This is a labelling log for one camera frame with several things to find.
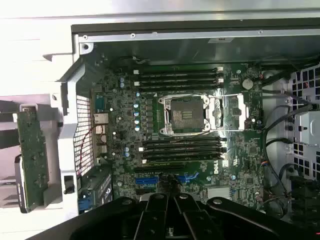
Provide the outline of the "silver coin battery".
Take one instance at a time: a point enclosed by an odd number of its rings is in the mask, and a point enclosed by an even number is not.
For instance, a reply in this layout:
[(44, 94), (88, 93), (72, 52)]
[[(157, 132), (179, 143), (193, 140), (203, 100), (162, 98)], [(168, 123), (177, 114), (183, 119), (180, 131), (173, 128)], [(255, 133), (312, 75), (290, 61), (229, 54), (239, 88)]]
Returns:
[(246, 78), (241, 82), (242, 88), (249, 91), (254, 87), (254, 82), (250, 78)]

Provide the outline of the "black open PC case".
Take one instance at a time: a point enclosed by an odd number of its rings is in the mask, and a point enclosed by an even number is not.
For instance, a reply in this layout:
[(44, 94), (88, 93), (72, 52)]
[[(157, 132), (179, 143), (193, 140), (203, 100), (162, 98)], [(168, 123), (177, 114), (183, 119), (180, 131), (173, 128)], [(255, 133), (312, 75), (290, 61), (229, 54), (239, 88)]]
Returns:
[(304, 227), (320, 228), (320, 180), (304, 177), (294, 164), (294, 116), (317, 105), (293, 95), (295, 72), (320, 64), (320, 29), (145, 29), (77, 33), (75, 62), (61, 80), (63, 109), (58, 158), (63, 210), (78, 216), (82, 179), (95, 166), (112, 166), (95, 152), (91, 89), (113, 65), (132, 68), (195, 64), (240, 64), (259, 68), (262, 93), (263, 195), (246, 207)]

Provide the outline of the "long black expansion slot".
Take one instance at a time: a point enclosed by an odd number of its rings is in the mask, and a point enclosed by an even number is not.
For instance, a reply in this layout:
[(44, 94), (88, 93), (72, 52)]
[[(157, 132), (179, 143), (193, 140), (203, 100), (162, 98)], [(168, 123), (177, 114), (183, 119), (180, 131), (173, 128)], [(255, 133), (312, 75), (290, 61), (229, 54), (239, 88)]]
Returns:
[(153, 165), (153, 166), (145, 166), (145, 167), (135, 167), (135, 173), (151, 173), (151, 172), (173, 172), (183, 170), (185, 165)]

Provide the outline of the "green motherboard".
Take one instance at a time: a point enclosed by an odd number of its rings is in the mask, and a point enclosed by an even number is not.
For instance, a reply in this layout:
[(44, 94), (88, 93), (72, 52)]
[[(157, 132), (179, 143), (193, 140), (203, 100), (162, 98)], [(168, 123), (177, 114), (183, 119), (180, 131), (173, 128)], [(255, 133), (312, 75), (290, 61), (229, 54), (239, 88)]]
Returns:
[[(211, 76), (147, 77), (139, 75), (152, 73), (214, 72)], [(184, 192), (206, 202), (214, 196), (221, 196), (246, 206), (261, 200), (262, 174), (258, 168), (263, 160), (262, 149), (262, 92), (261, 70), (246, 63), (231, 64), (184, 64), (155, 65), (133, 68), (125, 65), (109, 66), (102, 79), (90, 91), (92, 106), (92, 141), (95, 153), (112, 167), (113, 195), (115, 198), (129, 197), (141, 200), (136, 189), (151, 189), (155, 193)], [(182, 79), (182, 78), (223, 78), (223, 83), (169, 83), (134, 86), (140, 79)], [(244, 79), (251, 79), (251, 90), (242, 87)], [(219, 86), (210, 90), (185, 91), (140, 91), (140, 87), (170, 86)], [(182, 139), (191, 136), (170, 137), (159, 133), (163, 114), (158, 99), (172, 94), (208, 93), (214, 96), (242, 94), (248, 107), (248, 118), (243, 131), (212, 131), (194, 136), (218, 136), (227, 141), (193, 140), (184, 142), (218, 142), (222, 147), (160, 148), (144, 150), (143, 141)], [(143, 164), (144, 153), (176, 153), (189, 151), (217, 150), (226, 148), (226, 153), (197, 154), (222, 156), (221, 160), (184, 161)], [(135, 173), (134, 168), (148, 166), (185, 165), (184, 169), (164, 172)], [(196, 179), (186, 183), (164, 180), (157, 184), (139, 185), (136, 178), (167, 175), (194, 175)]]

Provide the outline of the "grey parts rack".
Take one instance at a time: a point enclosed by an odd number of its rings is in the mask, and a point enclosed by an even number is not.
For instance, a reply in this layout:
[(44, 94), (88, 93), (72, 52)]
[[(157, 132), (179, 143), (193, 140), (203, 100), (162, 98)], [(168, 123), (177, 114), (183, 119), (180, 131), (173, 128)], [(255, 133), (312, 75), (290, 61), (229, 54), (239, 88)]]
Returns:
[(23, 107), (35, 107), (40, 128), (45, 137), (48, 188), (43, 193), (44, 204), (32, 211), (43, 210), (62, 201), (61, 170), (58, 138), (63, 125), (59, 102), (55, 95), (0, 95), (0, 212), (21, 213), (15, 177), (15, 157), (20, 154), (17, 113)]

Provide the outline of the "black RAM slot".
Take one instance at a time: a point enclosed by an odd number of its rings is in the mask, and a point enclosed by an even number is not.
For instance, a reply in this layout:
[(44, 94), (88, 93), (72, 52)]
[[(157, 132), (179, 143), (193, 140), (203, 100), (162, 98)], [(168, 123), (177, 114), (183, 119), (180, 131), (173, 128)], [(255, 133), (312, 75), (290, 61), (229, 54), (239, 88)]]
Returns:
[(142, 92), (167, 92), (167, 91), (196, 91), (196, 90), (213, 90), (219, 87), (216, 85), (177, 85), (161, 87), (139, 87)]
[(221, 148), (223, 145), (220, 142), (174, 142), (174, 143), (155, 143), (146, 144), (142, 148), (146, 150), (154, 149), (178, 149), (178, 148), (195, 148), (195, 147), (217, 147)]
[(184, 152), (165, 152), (165, 153), (144, 153), (144, 158), (160, 158), (160, 157), (173, 157), (173, 156), (195, 156), (195, 155), (208, 155), (208, 154), (223, 154), (226, 153), (226, 148), (218, 148), (211, 150), (199, 151), (184, 151)]
[(190, 76), (215, 76), (215, 72), (163, 72), (139, 75), (140, 78), (159, 78), (159, 77), (190, 77)]
[(142, 86), (142, 85), (151, 85), (151, 84), (184, 84), (184, 83), (198, 83), (198, 82), (209, 82), (211, 83), (223, 83), (224, 78), (212, 78), (212, 77), (201, 77), (201, 78), (148, 78), (148, 79), (140, 79), (138, 81), (134, 81), (134, 86)]
[(166, 138), (162, 140), (146, 140), (143, 141), (143, 145), (148, 144), (166, 144), (166, 143), (180, 143), (180, 142), (187, 142), (187, 141), (218, 141), (218, 142), (225, 142), (227, 141), (226, 137), (220, 137), (220, 136), (207, 136), (207, 135), (197, 135), (197, 136), (189, 136), (184, 137), (181, 139), (173, 139), (173, 138)]
[(193, 155), (193, 156), (167, 156), (161, 158), (144, 158), (143, 164), (155, 164), (155, 163), (179, 163), (179, 162), (194, 162), (194, 161), (213, 161), (223, 160), (221, 155)]

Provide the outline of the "CPU socket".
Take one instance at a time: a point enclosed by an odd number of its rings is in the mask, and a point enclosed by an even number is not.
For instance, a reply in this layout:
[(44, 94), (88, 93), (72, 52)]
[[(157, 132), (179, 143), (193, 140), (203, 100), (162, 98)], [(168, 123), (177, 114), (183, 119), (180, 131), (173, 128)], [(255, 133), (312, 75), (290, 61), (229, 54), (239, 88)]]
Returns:
[(163, 121), (159, 133), (168, 137), (185, 137), (208, 134), (205, 129), (208, 97), (190, 96), (162, 98), (157, 101)]

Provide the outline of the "perforated metal drive cage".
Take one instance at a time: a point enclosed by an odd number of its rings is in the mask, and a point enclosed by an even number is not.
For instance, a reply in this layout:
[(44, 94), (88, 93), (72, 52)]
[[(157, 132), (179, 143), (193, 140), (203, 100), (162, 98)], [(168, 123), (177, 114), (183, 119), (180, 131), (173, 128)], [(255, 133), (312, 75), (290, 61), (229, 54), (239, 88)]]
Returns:
[(288, 89), (318, 107), (293, 117), (293, 163), (306, 179), (320, 181), (320, 63), (292, 73)]

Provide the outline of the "blue case latch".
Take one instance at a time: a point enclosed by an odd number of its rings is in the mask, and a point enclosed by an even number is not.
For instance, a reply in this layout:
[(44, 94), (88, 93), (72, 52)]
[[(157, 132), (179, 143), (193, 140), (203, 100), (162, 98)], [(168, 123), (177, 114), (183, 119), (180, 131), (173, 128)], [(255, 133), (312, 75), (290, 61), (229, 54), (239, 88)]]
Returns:
[(91, 210), (94, 207), (94, 202), (91, 196), (78, 199), (78, 210), (80, 214)]

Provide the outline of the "thin metal locking lever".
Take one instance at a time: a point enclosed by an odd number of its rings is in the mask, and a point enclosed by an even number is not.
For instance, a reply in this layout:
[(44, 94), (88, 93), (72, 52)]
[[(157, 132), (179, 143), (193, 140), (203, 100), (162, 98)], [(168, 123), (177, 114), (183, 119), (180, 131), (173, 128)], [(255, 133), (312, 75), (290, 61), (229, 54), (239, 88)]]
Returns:
[(184, 93), (184, 94), (168, 94), (162, 96), (164, 99), (177, 99), (177, 98), (184, 98), (184, 97), (208, 97), (208, 98), (215, 98), (214, 95), (208, 93)]

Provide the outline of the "metal socket cover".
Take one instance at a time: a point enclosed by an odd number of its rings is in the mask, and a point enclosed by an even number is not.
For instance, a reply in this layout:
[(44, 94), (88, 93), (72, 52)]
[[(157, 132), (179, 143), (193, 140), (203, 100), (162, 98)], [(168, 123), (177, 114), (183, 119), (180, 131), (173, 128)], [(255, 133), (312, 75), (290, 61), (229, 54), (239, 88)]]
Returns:
[(245, 130), (249, 109), (245, 104), (244, 95), (238, 93), (210, 96), (205, 113), (207, 131), (241, 132)]

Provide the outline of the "blue expansion slot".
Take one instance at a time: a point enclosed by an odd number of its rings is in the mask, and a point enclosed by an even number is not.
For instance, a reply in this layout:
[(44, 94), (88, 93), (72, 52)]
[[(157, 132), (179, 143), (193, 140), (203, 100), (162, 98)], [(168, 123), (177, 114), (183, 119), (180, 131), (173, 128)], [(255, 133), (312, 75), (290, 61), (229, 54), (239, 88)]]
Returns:
[(138, 177), (135, 179), (137, 185), (155, 185), (160, 181), (176, 181), (180, 184), (188, 183), (198, 177), (199, 173), (193, 175), (159, 175), (152, 177)]

